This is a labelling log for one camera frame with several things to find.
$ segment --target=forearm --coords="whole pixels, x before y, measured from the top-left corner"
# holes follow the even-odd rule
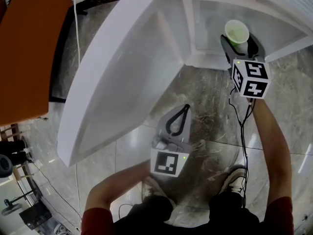
[[[106,178],[92,188],[88,195],[86,210],[101,207],[110,209],[110,204],[150,175],[150,160]]]
[[[283,192],[275,194],[291,196],[291,158],[285,137],[264,100],[257,99],[253,116],[268,167],[270,187],[276,185],[280,188],[280,184],[285,184],[281,187],[284,189]]]

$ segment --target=orange chair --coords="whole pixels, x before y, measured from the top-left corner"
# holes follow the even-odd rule
[[[0,126],[48,112],[54,54],[71,0],[12,0],[0,23]]]

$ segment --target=cup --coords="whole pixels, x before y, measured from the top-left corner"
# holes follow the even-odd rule
[[[247,26],[238,20],[229,20],[225,24],[225,34],[233,46],[243,44],[249,38]]]

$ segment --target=black pants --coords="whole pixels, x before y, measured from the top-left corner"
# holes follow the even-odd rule
[[[115,222],[116,235],[131,234],[256,234],[259,219],[242,208],[243,198],[233,192],[223,192],[210,201],[210,221],[195,228],[165,224],[173,210],[169,200],[150,196],[134,205],[129,214]]]
[[[7,156],[13,165],[21,165],[27,161],[26,152],[23,149],[25,149],[25,144],[22,140],[0,141],[0,154]]]

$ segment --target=tile floor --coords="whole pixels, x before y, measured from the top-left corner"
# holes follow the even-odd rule
[[[87,16],[78,15],[82,56],[114,5],[115,3],[100,5],[88,10]],[[78,68],[76,49],[75,28],[72,25],[58,83],[54,85],[55,96],[66,97],[68,94]],[[266,97],[291,151],[293,215],[297,235],[305,232],[310,234],[313,224],[312,63],[313,47],[271,63],[273,82]],[[141,126],[70,168],[63,164],[56,153],[63,105],[50,103],[47,121],[30,120],[20,124],[20,129],[24,131],[31,146],[35,165],[75,210],[56,193],[43,174],[31,165],[35,173],[34,180],[42,190],[48,207],[57,219],[79,234],[76,230],[79,227],[76,212],[83,214],[90,189],[109,175],[148,159],[160,117],[176,106],[189,103],[194,112],[192,155],[180,177],[174,179],[159,176],[158,179],[165,192],[178,202],[168,223],[195,227],[207,222],[208,200],[219,191],[228,170],[234,164],[243,163],[237,120],[233,109],[228,105],[228,95],[232,88],[227,72],[183,67]],[[245,99],[235,94],[232,100],[238,105],[239,115],[243,117]],[[268,174],[253,117],[247,121],[245,135],[250,174],[247,207],[262,220],[267,204]],[[121,204],[141,202],[140,191],[139,184],[112,204],[114,220],[118,220]],[[129,209],[129,206],[123,206],[121,216],[126,215]]]

